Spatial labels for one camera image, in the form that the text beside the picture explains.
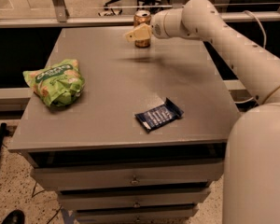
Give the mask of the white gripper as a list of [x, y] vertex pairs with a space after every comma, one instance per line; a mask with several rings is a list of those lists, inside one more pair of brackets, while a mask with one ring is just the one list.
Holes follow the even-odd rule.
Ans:
[[124, 37], [129, 42], [148, 40], [152, 37], [152, 33], [159, 39], [174, 37], [176, 35], [177, 16], [173, 10], [163, 10], [152, 17], [150, 25], [141, 23], [127, 32]]

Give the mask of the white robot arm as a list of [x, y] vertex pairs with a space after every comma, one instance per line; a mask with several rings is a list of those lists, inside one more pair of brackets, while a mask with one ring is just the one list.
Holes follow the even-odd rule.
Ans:
[[208, 0], [153, 16], [125, 34], [129, 41], [196, 35], [209, 42], [259, 104], [229, 134], [223, 224], [280, 224], [280, 59], [232, 29]]

